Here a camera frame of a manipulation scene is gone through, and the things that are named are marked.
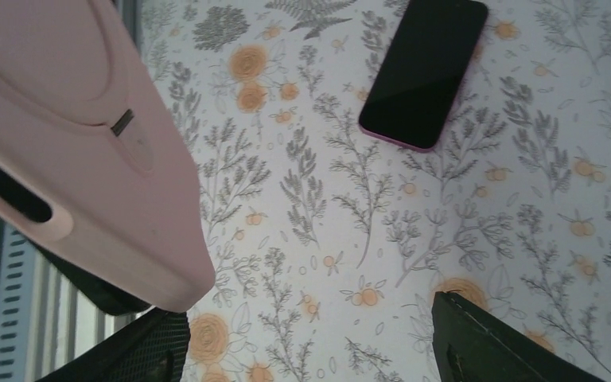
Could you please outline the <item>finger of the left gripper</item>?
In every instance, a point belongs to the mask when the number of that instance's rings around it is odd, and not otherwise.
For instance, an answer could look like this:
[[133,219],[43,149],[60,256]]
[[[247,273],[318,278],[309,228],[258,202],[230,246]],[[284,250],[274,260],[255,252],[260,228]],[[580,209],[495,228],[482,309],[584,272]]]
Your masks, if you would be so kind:
[[88,298],[99,310],[111,316],[137,314],[151,307],[148,302],[127,293],[111,283],[77,267],[54,253],[32,242],[32,245],[48,260],[69,282]]

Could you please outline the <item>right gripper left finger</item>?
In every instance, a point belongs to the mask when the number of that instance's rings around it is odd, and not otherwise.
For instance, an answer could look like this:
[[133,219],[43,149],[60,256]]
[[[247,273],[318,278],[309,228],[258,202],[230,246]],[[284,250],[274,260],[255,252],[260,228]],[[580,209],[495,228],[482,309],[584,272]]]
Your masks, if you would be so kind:
[[185,313],[149,310],[44,382],[179,382],[190,341]]

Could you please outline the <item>pink silicone phone case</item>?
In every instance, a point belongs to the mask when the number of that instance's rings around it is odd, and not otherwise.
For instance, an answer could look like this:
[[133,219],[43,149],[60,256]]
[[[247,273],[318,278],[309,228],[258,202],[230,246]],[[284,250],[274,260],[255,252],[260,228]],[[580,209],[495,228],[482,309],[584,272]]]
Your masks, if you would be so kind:
[[211,289],[197,166],[110,1],[0,1],[0,217],[129,294]]

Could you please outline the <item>aluminium rail frame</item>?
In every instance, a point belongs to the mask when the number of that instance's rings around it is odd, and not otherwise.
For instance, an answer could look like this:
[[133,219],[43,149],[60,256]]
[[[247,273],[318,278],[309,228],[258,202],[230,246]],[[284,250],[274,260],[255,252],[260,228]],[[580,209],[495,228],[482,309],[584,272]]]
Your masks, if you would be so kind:
[[45,257],[35,255],[25,381],[37,381],[134,321],[105,314]]

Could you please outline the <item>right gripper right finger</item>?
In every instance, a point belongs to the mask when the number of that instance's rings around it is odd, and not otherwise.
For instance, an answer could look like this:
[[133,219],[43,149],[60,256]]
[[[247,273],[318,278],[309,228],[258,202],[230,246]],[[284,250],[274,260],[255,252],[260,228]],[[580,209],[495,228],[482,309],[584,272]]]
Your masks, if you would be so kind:
[[442,381],[599,381],[455,292],[437,292],[433,350]]

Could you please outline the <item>floral patterned table mat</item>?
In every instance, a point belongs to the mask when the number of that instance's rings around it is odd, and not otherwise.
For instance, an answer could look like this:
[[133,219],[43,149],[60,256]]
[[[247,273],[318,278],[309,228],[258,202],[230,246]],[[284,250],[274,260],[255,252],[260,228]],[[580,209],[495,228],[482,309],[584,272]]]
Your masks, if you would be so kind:
[[490,1],[442,140],[357,125],[404,1],[144,1],[216,284],[184,381],[436,381],[454,291],[611,381],[611,1]]

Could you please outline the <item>purple smartphone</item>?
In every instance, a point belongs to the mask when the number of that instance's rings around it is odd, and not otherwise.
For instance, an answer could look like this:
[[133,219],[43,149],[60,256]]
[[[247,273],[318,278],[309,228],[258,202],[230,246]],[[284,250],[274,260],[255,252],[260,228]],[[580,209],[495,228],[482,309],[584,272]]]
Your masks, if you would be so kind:
[[358,118],[412,150],[438,143],[488,19],[478,1],[410,1]]

